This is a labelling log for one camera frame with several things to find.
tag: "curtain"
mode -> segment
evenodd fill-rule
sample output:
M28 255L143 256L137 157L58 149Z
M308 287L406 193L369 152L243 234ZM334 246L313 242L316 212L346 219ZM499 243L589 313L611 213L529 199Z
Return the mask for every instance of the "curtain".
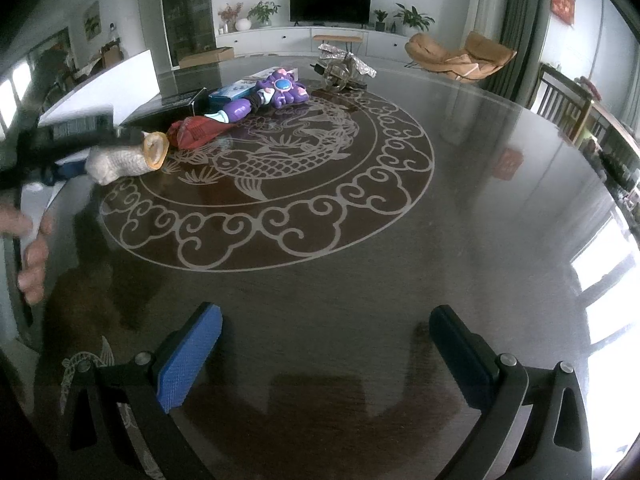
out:
M636 67L634 78L626 94L625 108L622 110L620 120L631 129L634 137L638 138L638 126L640 126L640 45L636 44Z
M471 31L478 32L490 40L499 41L507 0L469 0L462 44Z
M489 92L509 100L517 97L531 55L534 32L538 24L539 3L540 0L507 0L500 43L518 53L500 72L485 80L485 88Z

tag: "white vase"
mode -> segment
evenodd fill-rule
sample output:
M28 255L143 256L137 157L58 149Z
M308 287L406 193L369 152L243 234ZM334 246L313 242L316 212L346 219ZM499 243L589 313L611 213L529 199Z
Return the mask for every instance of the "white vase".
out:
M236 21L236 30L238 32L244 32L251 28L251 20L249 18L240 18Z
M418 32L423 32L423 30L420 30L420 27L409 27L409 25L403 25L403 27L404 35L408 38L418 34Z

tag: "human hand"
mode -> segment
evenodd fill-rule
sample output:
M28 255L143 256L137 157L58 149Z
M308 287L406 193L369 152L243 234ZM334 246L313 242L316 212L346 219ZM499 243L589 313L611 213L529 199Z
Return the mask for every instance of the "human hand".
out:
M32 228L33 223L28 216L13 207L0 205L0 234L24 236ZM51 218L45 214L40 222L38 236L24 252L24 268L18 273L18 288L30 305L38 303L44 297L45 265L49 256L45 235L51 234L52 228Z

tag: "dark wooden table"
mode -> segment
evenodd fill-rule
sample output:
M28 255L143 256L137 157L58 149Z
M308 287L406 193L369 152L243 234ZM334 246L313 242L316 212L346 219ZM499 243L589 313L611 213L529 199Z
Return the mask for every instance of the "dark wooden table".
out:
M310 61L171 83L314 79ZM434 478L478 418L426 332L448 303L497 352L572 362L594 478L620 460L640 430L640 253L605 187L555 126L478 89L379 70L369 91L264 110L152 175L66 184L39 313L44 437L65 358L127 361L211 301L223 335L172 417L216 478Z

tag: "beige cloth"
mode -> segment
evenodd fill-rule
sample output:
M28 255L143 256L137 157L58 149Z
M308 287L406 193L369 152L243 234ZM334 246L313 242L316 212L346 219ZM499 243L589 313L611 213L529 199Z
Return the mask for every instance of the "beige cloth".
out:
M407 54L423 69L442 73L450 79L471 83L498 72L517 54L477 32L470 32L465 47L450 52L427 34L419 32L404 46Z
M137 176L158 170L169 149L169 140L162 132L146 134L139 146L114 146L89 150L84 168L101 186L121 176Z

